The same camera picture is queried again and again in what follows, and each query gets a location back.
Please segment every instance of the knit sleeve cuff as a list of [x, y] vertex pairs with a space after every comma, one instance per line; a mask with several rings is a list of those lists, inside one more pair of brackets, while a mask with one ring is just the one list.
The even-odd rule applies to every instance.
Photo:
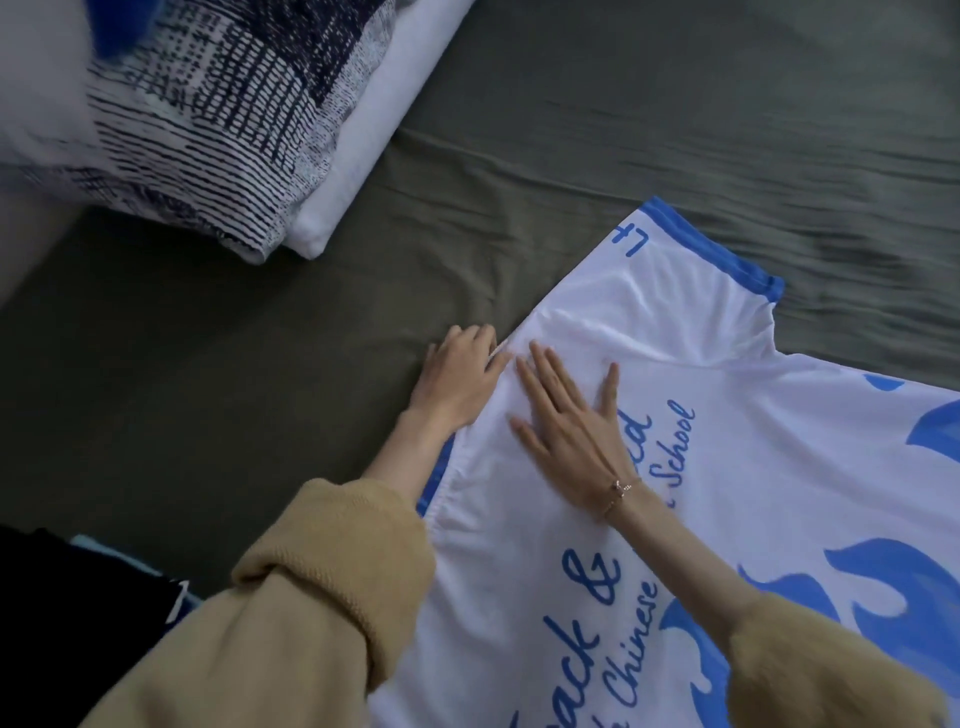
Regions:
[[764, 595], [731, 637], [727, 707], [737, 728], [947, 725], [943, 694], [874, 644]]
[[232, 577], [244, 585], [283, 567], [322, 589], [367, 637], [372, 691], [413, 638], [434, 566], [423, 522], [400, 495], [375, 480], [311, 480]]

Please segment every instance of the hand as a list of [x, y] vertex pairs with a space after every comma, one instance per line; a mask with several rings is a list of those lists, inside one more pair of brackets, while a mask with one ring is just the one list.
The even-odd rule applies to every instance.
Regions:
[[488, 364], [494, 349], [492, 326], [450, 327], [439, 347], [431, 344], [427, 349], [408, 411], [439, 423], [447, 436], [472, 424], [513, 358], [509, 352], [500, 352]]
[[521, 357], [516, 360], [516, 370], [542, 437], [517, 417], [511, 418], [511, 428], [563, 497], [592, 516], [601, 517], [616, 497], [611, 488], [615, 480], [646, 488], [636, 476], [630, 453], [620, 438], [616, 419], [619, 367], [611, 364], [601, 388], [600, 405], [594, 410], [584, 401], [556, 352], [544, 351], [533, 342], [530, 353], [536, 371]]

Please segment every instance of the white t-shirt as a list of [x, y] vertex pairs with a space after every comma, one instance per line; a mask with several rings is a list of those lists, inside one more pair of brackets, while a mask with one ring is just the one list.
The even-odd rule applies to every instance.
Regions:
[[[774, 346], [783, 281], [660, 200], [508, 346], [554, 347], [585, 396], [621, 367], [637, 472], [761, 588], [857, 630], [960, 698], [960, 395]], [[554, 493], [507, 427], [511, 368], [421, 506], [437, 575], [373, 723], [728, 725], [729, 667], [611, 528]]]

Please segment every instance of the tan sweater sleeve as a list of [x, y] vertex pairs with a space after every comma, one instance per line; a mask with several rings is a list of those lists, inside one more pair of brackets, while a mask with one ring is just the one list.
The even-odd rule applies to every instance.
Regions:
[[731, 638], [734, 728], [941, 728], [946, 700], [859, 635], [764, 595]]
[[206, 601], [84, 728], [353, 727], [396, 667], [433, 578], [422, 521], [371, 480], [306, 483]]

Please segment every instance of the bracelet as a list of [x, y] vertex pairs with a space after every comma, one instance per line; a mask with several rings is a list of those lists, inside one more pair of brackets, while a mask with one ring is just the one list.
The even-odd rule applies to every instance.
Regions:
[[615, 480], [610, 489], [613, 491], [614, 496], [611, 501], [607, 504], [607, 507], [603, 509], [603, 513], [600, 514], [598, 521], [605, 521], [607, 519], [607, 514], [613, 510], [613, 507], [623, 500], [623, 497], [627, 495], [627, 491], [634, 487], [634, 484], [627, 483], [626, 485], [621, 485], [619, 480]]

